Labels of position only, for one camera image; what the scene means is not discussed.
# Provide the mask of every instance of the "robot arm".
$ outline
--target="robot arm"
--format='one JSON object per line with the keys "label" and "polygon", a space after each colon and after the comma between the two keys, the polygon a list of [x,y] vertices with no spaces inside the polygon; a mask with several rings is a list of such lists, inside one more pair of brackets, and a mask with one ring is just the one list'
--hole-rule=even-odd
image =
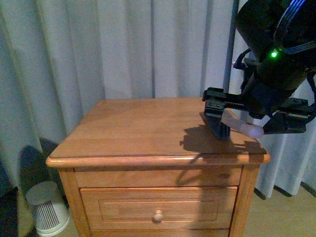
{"label": "robot arm", "polygon": [[[307,78],[316,99],[315,9],[314,0],[249,0],[242,7],[236,28],[249,49],[234,64],[244,70],[241,94],[212,87],[203,94],[206,118],[219,138],[229,137],[221,123],[225,108],[248,111],[255,119],[269,116],[264,134],[306,131],[306,123],[316,117],[316,103],[289,97]],[[243,63],[250,51],[256,60]]]}

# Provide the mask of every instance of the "white air purifier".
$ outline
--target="white air purifier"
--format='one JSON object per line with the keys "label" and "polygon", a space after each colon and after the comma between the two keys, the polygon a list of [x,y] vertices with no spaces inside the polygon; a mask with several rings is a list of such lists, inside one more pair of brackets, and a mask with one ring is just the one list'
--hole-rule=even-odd
{"label": "white air purifier", "polygon": [[69,212],[55,182],[47,181],[33,186],[26,193],[26,200],[39,236],[55,236],[68,225]]}

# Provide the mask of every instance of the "nightstand leg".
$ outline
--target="nightstand leg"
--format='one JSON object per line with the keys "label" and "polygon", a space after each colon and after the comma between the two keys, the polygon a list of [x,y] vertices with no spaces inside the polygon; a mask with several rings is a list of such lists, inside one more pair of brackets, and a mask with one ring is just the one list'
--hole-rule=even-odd
{"label": "nightstand leg", "polygon": [[59,175],[63,183],[70,210],[73,214],[78,235],[80,237],[90,237],[90,229],[74,169],[60,169]]}
{"label": "nightstand leg", "polygon": [[242,167],[229,237],[243,236],[258,171],[258,165],[244,165]]}

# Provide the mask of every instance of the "white curtain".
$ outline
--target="white curtain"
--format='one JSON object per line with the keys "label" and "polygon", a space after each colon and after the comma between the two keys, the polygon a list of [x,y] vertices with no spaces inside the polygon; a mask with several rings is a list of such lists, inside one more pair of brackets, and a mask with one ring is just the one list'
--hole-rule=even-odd
{"label": "white curtain", "polygon": [[[0,154],[11,182],[21,185],[21,165],[32,164],[25,148],[62,142],[100,99],[240,93],[231,62],[247,48],[234,30],[244,2],[0,0]],[[312,98],[306,85],[298,96]],[[262,139],[272,161],[257,188],[268,197],[274,185],[316,188],[313,124]]]}

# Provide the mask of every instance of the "wooden drawer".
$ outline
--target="wooden drawer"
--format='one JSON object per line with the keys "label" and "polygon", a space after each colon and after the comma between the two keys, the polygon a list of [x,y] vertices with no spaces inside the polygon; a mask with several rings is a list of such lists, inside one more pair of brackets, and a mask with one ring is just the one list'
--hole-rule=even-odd
{"label": "wooden drawer", "polygon": [[[92,230],[226,229],[237,187],[81,189]],[[162,211],[162,221],[153,216]]]}
{"label": "wooden drawer", "polygon": [[228,229],[220,230],[133,230],[92,231],[92,237],[227,237]]}
{"label": "wooden drawer", "polygon": [[237,186],[240,174],[241,166],[214,165],[192,170],[90,170],[76,172],[76,179],[80,188]]}

